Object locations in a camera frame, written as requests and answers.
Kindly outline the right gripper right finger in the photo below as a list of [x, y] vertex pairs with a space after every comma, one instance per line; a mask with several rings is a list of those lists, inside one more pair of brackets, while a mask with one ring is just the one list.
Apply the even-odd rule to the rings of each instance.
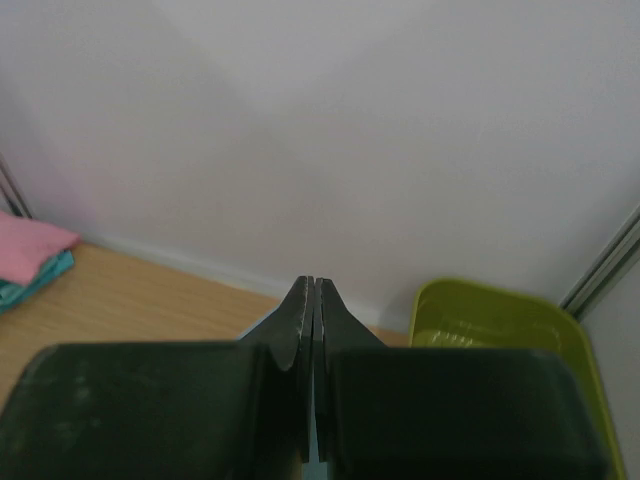
[[391, 347], [316, 283], [317, 432], [332, 479], [611, 479], [574, 374], [529, 348]]

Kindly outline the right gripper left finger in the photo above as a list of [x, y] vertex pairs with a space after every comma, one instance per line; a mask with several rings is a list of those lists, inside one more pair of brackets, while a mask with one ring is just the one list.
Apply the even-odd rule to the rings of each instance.
[[5, 479], [297, 479], [309, 458], [314, 280], [231, 341], [67, 343], [1, 412]]

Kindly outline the grey-blue t-shirt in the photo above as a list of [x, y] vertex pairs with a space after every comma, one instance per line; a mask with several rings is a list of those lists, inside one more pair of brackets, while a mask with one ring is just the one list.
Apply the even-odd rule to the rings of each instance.
[[265, 438], [272, 453], [260, 468], [266, 478], [328, 477], [315, 417], [315, 332], [310, 316], [274, 310], [238, 337], [267, 346], [274, 361], [263, 401]]

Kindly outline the green plastic basket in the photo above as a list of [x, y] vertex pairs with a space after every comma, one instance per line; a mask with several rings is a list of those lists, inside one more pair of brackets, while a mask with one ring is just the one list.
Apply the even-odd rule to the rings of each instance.
[[627, 477], [591, 342], [567, 312], [522, 293], [456, 278], [424, 284], [414, 298], [411, 347], [529, 348], [557, 354], [581, 387], [611, 460], [611, 479]]

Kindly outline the turquoise folded t-shirt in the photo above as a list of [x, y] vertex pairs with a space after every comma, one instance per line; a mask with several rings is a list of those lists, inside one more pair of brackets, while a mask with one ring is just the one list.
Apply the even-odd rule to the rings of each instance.
[[65, 250], [55, 257], [49, 258], [41, 267], [38, 274], [27, 286], [1, 280], [1, 307], [5, 313], [23, 303], [39, 290], [49, 285], [55, 279], [70, 270], [75, 264], [71, 251]]

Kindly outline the pink folded t-shirt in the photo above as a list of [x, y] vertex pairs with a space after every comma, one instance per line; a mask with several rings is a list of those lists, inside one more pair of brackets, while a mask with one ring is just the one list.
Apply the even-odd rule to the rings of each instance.
[[51, 257], [80, 240], [67, 229], [1, 212], [1, 279], [27, 286]]

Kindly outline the right corner aluminium post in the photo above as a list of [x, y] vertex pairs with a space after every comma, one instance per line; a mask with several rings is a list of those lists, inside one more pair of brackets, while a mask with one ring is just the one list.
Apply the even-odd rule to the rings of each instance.
[[639, 261], [639, 208], [636, 208], [586, 273], [560, 303], [576, 321], [584, 317]]

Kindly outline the corner aluminium post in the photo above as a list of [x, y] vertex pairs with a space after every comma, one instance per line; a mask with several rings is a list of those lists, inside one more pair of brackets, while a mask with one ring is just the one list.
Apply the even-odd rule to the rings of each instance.
[[33, 219], [32, 212], [23, 198], [3, 154], [0, 154], [0, 170], [1, 198], [8, 211], [17, 217]]
[[584, 317], [639, 261], [639, 208], [636, 208], [586, 273], [560, 303], [576, 321]]

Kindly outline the left corner aluminium post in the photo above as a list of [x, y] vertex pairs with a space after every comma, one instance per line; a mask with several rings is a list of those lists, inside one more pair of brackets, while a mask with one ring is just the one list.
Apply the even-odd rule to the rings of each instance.
[[3, 154], [0, 154], [0, 170], [1, 198], [8, 211], [17, 217], [33, 219], [32, 212], [23, 198]]

